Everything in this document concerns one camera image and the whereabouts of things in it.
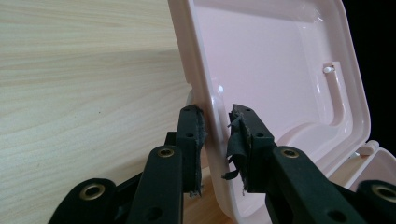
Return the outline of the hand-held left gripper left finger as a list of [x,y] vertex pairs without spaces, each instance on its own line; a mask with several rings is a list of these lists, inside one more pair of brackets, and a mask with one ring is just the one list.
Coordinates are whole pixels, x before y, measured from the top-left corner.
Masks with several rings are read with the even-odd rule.
[[181,150],[183,192],[191,197],[202,195],[201,150],[206,137],[203,110],[187,105],[179,111],[177,130],[168,132],[164,141],[166,146]]

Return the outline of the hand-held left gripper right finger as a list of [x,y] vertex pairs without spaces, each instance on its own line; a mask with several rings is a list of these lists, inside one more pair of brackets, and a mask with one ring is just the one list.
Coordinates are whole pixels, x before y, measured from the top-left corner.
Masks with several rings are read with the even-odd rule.
[[275,138],[256,112],[247,106],[234,104],[229,119],[231,135],[226,157],[235,169],[221,177],[233,180],[240,176],[244,191],[264,193],[269,181],[267,161],[276,147]]

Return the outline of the pink plastic storage box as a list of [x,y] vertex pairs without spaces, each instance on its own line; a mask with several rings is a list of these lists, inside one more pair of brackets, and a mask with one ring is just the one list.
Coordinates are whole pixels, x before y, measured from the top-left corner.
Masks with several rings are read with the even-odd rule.
[[396,157],[371,121],[342,0],[168,0],[190,101],[205,115],[205,149],[221,210],[270,224],[264,197],[225,180],[233,105],[253,109],[281,146],[303,151],[332,182],[396,185]]

